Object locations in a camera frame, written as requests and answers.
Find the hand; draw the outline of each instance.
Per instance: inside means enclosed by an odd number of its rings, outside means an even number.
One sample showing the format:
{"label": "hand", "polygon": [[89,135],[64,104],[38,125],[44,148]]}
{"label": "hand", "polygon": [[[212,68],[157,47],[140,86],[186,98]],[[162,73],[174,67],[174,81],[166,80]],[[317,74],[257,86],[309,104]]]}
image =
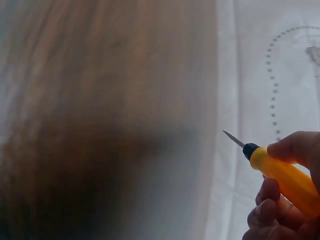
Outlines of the hand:
{"label": "hand", "polygon": [[[270,145],[267,151],[273,158],[308,168],[320,192],[320,132],[296,132]],[[257,207],[247,218],[250,229],[244,234],[243,240],[317,239],[319,220],[307,220],[280,194],[276,180],[264,179],[255,202]]]}

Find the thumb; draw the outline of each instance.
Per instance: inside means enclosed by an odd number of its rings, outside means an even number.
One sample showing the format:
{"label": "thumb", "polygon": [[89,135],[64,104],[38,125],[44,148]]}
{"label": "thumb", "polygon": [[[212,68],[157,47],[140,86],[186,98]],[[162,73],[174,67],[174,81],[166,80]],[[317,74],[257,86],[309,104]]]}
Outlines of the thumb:
{"label": "thumb", "polygon": [[297,131],[269,145],[267,152],[272,158],[308,168],[320,193],[320,132]]}

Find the yellow screwdriver handle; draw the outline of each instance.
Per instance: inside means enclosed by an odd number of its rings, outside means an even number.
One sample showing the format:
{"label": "yellow screwdriver handle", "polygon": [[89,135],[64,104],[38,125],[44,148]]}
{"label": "yellow screwdriver handle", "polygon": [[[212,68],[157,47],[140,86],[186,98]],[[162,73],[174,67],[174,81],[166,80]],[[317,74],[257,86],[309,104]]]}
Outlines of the yellow screwdriver handle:
{"label": "yellow screwdriver handle", "polygon": [[271,158],[267,148],[258,147],[251,166],[279,182],[280,192],[309,219],[320,216],[320,196],[311,178],[294,165]]}

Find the finger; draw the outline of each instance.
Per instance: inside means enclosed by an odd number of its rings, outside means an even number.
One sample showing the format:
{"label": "finger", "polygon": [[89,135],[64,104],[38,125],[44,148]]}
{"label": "finger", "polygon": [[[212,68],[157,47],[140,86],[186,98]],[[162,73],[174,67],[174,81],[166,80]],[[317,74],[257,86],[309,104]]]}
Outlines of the finger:
{"label": "finger", "polygon": [[276,203],[277,216],[276,220],[279,224],[288,227],[294,231],[297,231],[306,218],[302,212],[292,205],[288,200],[281,196],[279,201]]}
{"label": "finger", "polygon": [[297,131],[268,146],[268,154],[289,163],[298,163],[308,168],[312,149],[320,144],[320,133]]}
{"label": "finger", "polygon": [[295,132],[267,148],[268,154],[310,170],[312,181],[320,192],[320,132]]}
{"label": "finger", "polygon": [[247,231],[242,240],[302,240],[295,231],[281,225],[263,228],[252,228]]}
{"label": "finger", "polygon": [[266,199],[271,199],[273,201],[278,201],[280,199],[279,183],[273,178],[266,177],[264,179],[261,189],[255,198],[255,203],[258,206]]}
{"label": "finger", "polygon": [[271,199],[264,200],[248,215],[247,222],[250,229],[272,226],[277,217],[277,204]]}

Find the fingernail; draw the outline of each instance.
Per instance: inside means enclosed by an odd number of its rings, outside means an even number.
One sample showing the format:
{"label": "fingernail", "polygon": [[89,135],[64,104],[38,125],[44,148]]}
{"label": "fingernail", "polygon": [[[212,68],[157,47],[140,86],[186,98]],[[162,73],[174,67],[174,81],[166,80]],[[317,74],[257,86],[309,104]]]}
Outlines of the fingernail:
{"label": "fingernail", "polygon": [[274,232],[277,230],[277,228],[279,227],[279,225],[274,226],[271,231],[268,234],[268,237],[266,239],[273,239],[272,235],[274,234]]}
{"label": "fingernail", "polygon": [[261,213],[261,208],[262,208],[263,204],[265,203],[265,201],[266,201],[266,200],[264,200],[263,202],[261,202],[261,203],[259,204],[259,206],[257,206],[257,207],[255,208],[254,214],[255,214],[256,216],[257,216],[257,215],[260,215],[260,213]]}

